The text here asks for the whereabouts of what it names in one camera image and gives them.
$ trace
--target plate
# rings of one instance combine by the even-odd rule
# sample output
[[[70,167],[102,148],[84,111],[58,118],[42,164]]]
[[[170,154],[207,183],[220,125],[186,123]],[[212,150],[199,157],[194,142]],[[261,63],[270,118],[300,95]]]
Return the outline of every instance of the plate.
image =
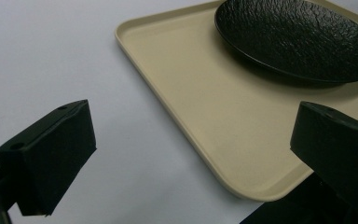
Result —
[[[358,24],[301,0],[228,0],[215,13],[237,52],[277,72],[315,82],[358,81]]]

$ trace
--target screw hole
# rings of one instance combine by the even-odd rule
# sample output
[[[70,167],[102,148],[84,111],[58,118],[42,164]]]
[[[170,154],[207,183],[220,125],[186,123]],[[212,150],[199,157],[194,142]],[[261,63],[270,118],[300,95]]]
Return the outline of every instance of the screw hole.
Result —
[[[23,146],[25,146],[25,144],[23,144],[23,143],[16,143],[16,144],[12,145],[12,146],[10,147],[10,149],[12,149],[12,150],[19,150],[19,149],[22,148]]]

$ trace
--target black plate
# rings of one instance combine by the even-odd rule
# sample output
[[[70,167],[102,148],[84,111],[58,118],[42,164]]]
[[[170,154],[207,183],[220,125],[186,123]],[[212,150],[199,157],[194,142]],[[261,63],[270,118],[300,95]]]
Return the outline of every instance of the black plate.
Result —
[[[358,81],[358,24],[301,0],[227,0],[215,24],[229,45],[280,74]]]

